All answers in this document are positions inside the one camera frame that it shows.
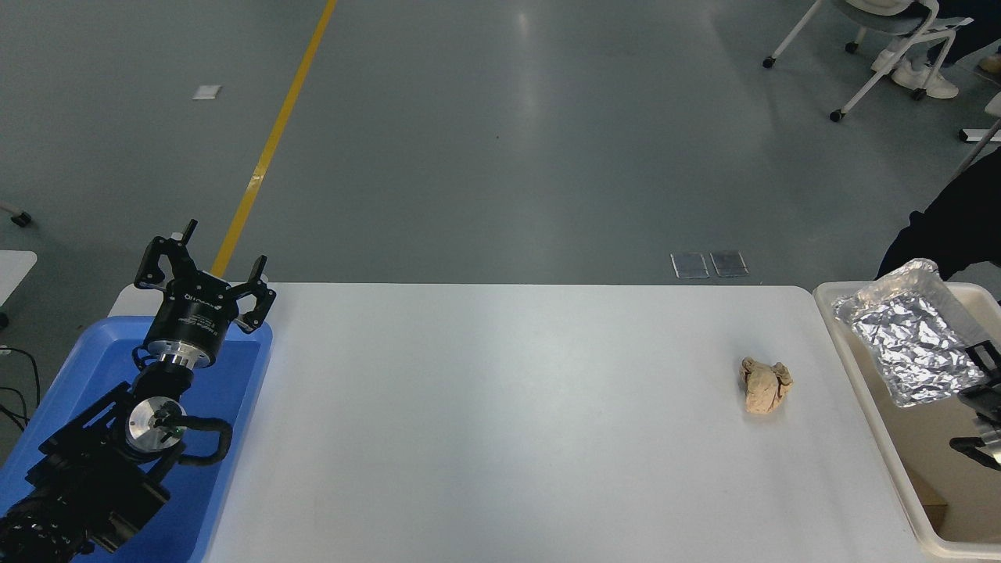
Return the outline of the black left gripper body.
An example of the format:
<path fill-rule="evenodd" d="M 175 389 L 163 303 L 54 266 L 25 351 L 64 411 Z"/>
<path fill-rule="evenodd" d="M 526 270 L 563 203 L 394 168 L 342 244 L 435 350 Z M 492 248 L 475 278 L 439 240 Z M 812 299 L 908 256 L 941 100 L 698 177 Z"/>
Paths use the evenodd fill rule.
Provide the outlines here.
<path fill-rule="evenodd" d="M 168 282 L 144 349 L 152 355 L 165 355 L 186 346 L 197 350 L 198 363 L 214 363 L 236 317 L 236 300 L 229 289 L 228 282 L 210 274 Z"/>

